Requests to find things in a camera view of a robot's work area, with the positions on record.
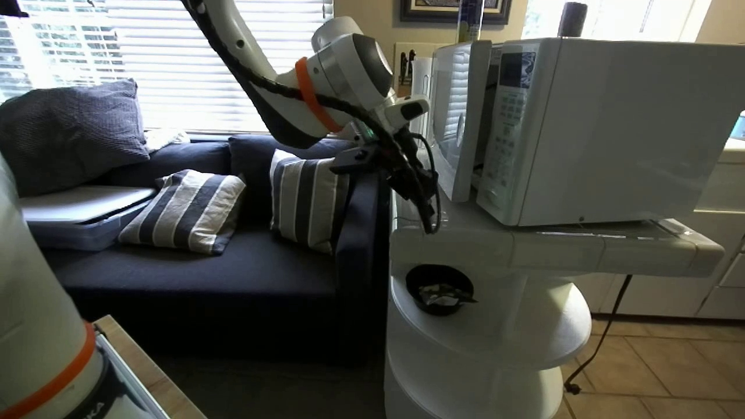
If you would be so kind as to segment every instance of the throw pillow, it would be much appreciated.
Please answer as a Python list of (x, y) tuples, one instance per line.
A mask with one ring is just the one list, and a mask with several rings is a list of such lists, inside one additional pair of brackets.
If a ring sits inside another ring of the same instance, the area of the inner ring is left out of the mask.
[(235, 175), (182, 170), (118, 233), (118, 242), (222, 254), (233, 238), (243, 181)]
[(274, 234), (329, 254), (348, 195), (348, 176), (329, 171), (333, 159), (298, 159), (282, 149), (269, 166)]
[(80, 187), (148, 161), (136, 83), (34, 88), (0, 105), (0, 154), (18, 195)]
[(239, 171), (248, 188), (239, 205), (241, 225), (268, 225), (271, 219), (271, 188), (269, 188), (269, 166), (274, 149), (295, 154), (298, 159), (329, 159), (350, 141), (321, 140), (307, 149), (290, 149), (271, 137), (260, 134), (235, 134), (231, 141), (231, 171)]

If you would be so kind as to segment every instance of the couch armrest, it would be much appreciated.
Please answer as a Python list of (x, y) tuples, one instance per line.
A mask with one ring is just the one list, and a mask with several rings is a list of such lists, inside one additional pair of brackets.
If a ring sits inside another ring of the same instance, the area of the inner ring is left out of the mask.
[(335, 244), (335, 279), (340, 308), (340, 361), (359, 362), (371, 352), (375, 301), (387, 275), (388, 202), (375, 171), (353, 180), (343, 224)]

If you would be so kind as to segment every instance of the striped pillow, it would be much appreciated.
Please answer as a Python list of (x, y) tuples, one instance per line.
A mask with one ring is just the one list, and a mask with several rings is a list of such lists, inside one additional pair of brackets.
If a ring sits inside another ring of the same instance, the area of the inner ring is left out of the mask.
[(282, 149), (269, 166), (274, 234), (329, 254), (348, 194), (348, 176), (329, 171), (333, 159), (298, 159)]
[(182, 170), (160, 176), (157, 195), (118, 233), (118, 242), (221, 254), (233, 238), (243, 181)]

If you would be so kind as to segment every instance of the orange stripe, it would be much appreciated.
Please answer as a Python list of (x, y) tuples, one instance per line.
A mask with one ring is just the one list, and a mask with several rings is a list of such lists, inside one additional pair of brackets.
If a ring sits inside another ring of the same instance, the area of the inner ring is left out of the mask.
[(329, 131), (329, 133), (341, 131), (341, 125), (335, 123), (329, 118), (329, 113), (321, 106), (317, 91), (312, 88), (309, 73), (307, 73), (307, 59), (300, 59), (295, 62), (295, 74), (298, 74), (300, 96), (302, 96), (307, 109), (325, 125), (325, 131)]
[(57, 396), (87, 365), (87, 361), (92, 359), (92, 348), (94, 348), (94, 333), (92, 333), (90, 324), (84, 324), (84, 326), (85, 326), (85, 343), (76, 352), (76, 355), (66, 362), (66, 368), (63, 372), (57, 372), (51, 382), (45, 382), (45, 386), (36, 388), (33, 396), (28, 396), (20, 402), (16, 402), (13, 408), (0, 411), (0, 419), (28, 417), (33, 409), (41, 408), (52, 396)]

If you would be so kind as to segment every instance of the gray cushion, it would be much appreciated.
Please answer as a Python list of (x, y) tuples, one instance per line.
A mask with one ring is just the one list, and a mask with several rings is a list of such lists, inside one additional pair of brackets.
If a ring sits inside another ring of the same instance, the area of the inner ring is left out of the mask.
[(0, 150), (18, 195), (80, 187), (148, 159), (135, 82), (36, 88), (0, 105)]
[(155, 195), (155, 188), (76, 187), (20, 198), (22, 219), (41, 248), (102, 252)]

